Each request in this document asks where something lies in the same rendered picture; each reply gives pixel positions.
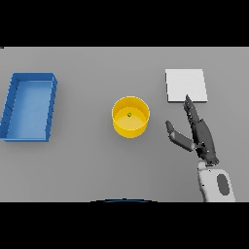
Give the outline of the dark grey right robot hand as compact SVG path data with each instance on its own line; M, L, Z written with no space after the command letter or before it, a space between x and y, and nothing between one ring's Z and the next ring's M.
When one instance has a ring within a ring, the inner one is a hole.
M207 166L217 165L219 160L216 155L215 144L211 131L196 111L190 97L186 95L183 104L187 119L192 131L192 138L178 132L170 121L165 122L169 140L186 151L196 151L197 156L204 160Z

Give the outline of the flat pale square scale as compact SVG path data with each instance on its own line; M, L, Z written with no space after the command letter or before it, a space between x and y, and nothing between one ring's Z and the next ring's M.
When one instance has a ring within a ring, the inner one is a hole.
M165 82L168 102L184 102L186 95L192 102L207 102L202 69L166 69Z

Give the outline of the yellow round bowl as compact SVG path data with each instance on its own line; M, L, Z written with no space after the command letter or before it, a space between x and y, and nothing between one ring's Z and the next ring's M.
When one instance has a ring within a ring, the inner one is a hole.
M150 120L148 104L137 96L120 98L113 105L111 118L114 130L122 137L131 139L141 136Z

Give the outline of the blue rectangular tray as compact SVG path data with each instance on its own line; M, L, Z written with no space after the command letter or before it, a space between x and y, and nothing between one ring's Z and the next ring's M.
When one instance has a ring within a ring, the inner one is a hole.
M54 73L13 73L0 118L0 140L48 142L56 87Z

